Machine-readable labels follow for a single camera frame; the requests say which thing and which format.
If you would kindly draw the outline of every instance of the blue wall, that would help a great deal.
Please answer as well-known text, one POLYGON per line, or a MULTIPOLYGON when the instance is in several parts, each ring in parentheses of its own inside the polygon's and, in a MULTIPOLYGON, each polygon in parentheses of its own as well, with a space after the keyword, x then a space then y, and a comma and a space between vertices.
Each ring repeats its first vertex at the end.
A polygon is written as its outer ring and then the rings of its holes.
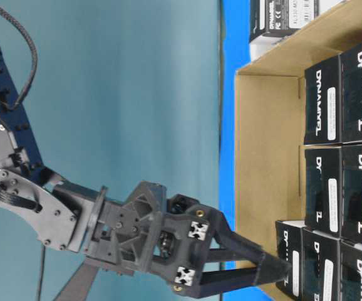
MULTIPOLYGON (((216 0, 0 0, 28 29, 39 69, 25 107, 44 162, 68 179, 125 199, 144 179, 217 205, 219 100, 216 0)), ((29 67, 0 18, 17 88, 29 67)), ((0 301, 32 300, 40 245, 0 209, 0 301)), ((43 300, 82 256, 48 250, 43 300)), ((161 279, 100 272, 88 300, 177 300, 161 279)))

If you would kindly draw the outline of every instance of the nut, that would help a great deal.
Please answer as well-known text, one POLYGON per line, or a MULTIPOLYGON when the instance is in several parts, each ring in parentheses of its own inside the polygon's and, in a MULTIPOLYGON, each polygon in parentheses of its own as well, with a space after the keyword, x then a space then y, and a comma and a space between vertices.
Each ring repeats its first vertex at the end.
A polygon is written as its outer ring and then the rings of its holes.
POLYGON ((197 210, 196 211, 196 216, 199 218, 203 218, 205 215, 205 212, 203 210, 197 210))

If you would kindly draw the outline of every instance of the cable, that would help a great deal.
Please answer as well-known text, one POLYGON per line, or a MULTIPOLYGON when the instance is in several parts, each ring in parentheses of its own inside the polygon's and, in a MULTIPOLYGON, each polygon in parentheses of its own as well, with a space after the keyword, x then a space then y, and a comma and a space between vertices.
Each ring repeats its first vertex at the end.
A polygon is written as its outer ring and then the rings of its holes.
POLYGON ((32 67, 31 72, 29 74, 28 80, 26 81, 23 89, 21 90, 21 93, 18 95, 18 98, 14 102, 14 105, 10 107, 8 103, 2 102, 2 104, 5 106, 5 108, 9 111, 15 110, 19 105, 22 104, 25 97, 27 96, 29 90, 31 89, 32 82, 35 77, 36 69, 38 67, 38 52, 36 51, 35 44, 33 43, 32 38, 30 37, 29 33, 25 30, 25 28, 8 12, 6 12, 3 8, 0 7, 0 16, 2 16, 4 19, 9 21, 18 31, 21 33, 23 38, 25 39, 26 43, 29 46, 29 50, 31 51, 32 56, 32 67))
POLYGON ((36 288, 36 301, 41 300, 41 294, 42 294, 42 284, 43 284, 43 274, 44 274, 44 258, 46 257, 46 247, 42 244, 41 249, 41 263, 40 263, 40 269, 39 269, 39 280, 38 280, 38 286, 36 288))
POLYGON ((0 202, 15 207, 33 210, 37 213, 42 210, 42 206, 38 202, 8 193, 6 191, 6 187, 2 183, 0 183, 0 202))

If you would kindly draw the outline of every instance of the black product box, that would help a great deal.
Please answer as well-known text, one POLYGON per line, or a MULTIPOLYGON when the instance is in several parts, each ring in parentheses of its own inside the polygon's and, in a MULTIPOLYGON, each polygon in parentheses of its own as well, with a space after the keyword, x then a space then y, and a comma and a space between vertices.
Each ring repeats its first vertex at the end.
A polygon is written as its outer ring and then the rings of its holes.
POLYGON ((276 287, 294 300, 302 300, 304 221, 276 221, 277 254, 292 264, 292 270, 276 287))
POLYGON ((303 301, 339 300, 339 238, 303 229, 303 301))
POLYGON ((362 301, 362 244, 341 242, 341 301, 362 301))
POLYGON ((362 243, 362 145, 343 146, 341 236, 362 243))
POLYGON ((362 141, 362 44, 341 54, 343 142, 362 141))
POLYGON ((312 229, 341 234, 341 148, 306 149, 306 217, 312 229))
POLYGON ((318 14, 318 0, 251 0, 249 41, 289 36, 318 14))
POLYGON ((334 56, 305 70, 304 144, 341 143, 341 60, 334 56))

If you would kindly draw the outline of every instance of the open cardboard box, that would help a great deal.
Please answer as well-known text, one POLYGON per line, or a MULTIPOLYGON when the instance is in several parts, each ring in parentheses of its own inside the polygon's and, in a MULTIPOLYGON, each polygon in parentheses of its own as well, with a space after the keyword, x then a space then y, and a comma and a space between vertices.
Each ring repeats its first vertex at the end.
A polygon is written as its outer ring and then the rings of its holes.
MULTIPOLYGON (((362 0, 348 0, 235 76, 236 230, 272 254, 275 220, 305 215, 304 71, 361 41, 362 0)), ((262 289, 291 300, 274 284, 262 289)))

